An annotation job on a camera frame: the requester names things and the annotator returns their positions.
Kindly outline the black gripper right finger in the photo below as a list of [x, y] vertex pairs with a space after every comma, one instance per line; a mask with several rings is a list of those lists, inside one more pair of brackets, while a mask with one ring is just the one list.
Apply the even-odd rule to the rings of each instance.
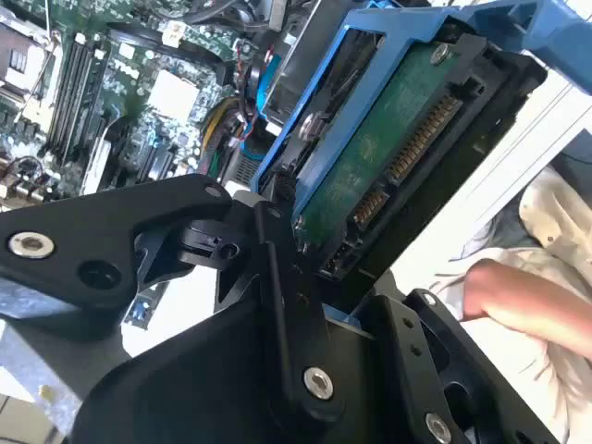
[[553, 443], [555, 437], [426, 290], [363, 308], [395, 443]]

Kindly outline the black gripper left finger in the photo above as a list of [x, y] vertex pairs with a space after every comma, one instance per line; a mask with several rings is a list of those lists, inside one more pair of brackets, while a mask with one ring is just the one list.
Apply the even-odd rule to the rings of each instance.
[[205, 176], [1, 217], [1, 315], [72, 341], [102, 339], [138, 293], [199, 266], [218, 274], [221, 311], [273, 295], [320, 301], [297, 252], [289, 210], [266, 199], [235, 200]]

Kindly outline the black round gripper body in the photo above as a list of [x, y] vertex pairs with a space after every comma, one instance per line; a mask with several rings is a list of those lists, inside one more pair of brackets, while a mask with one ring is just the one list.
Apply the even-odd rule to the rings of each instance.
[[376, 338], [311, 295], [239, 302], [110, 372], [75, 443], [388, 443]]

